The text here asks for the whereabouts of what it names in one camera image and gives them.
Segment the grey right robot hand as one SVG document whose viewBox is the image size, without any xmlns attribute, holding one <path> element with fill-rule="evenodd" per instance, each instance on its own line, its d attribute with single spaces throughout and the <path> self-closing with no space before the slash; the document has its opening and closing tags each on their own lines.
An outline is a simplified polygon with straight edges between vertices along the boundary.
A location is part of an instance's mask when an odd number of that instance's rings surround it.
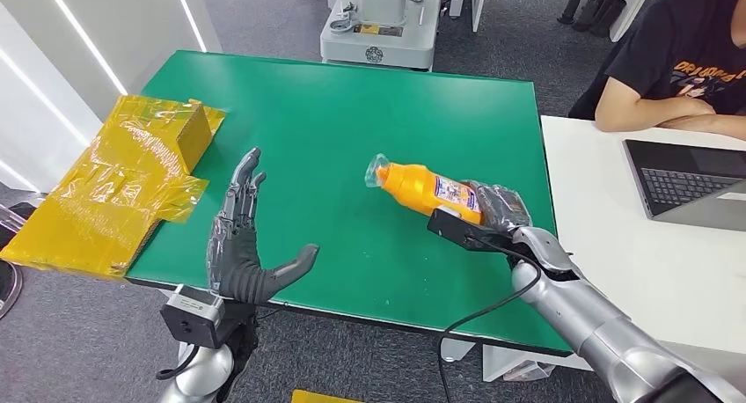
<svg viewBox="0 0 746 403">
<path fill-rule="evenodd" d="M 466 180 L 464 183 L 476 195 L 481 212 L 481 225 L 508 235 L 520 227 L 533 225 L 529 211 L 516 191 L 475 180 Z"/>
</svg>

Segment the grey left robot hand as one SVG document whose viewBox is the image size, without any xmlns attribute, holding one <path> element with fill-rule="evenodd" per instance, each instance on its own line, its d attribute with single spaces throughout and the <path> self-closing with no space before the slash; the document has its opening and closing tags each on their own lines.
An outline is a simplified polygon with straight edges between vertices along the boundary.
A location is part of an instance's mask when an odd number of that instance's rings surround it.
<svg viewBox="0 0 746 403">
<path fill-rule="evenodd" d="M 261 266 L 255 216 L 266 174 L 254 172 L 260 155 L 260 148 L 254 147 L 235 167 L 213 219 L 206 251 L 210 292 L 243 304 L 264 303 L 308 274 L 320 250 L 316 244 L 307 244 L 279 267 Z"/>
</svg>

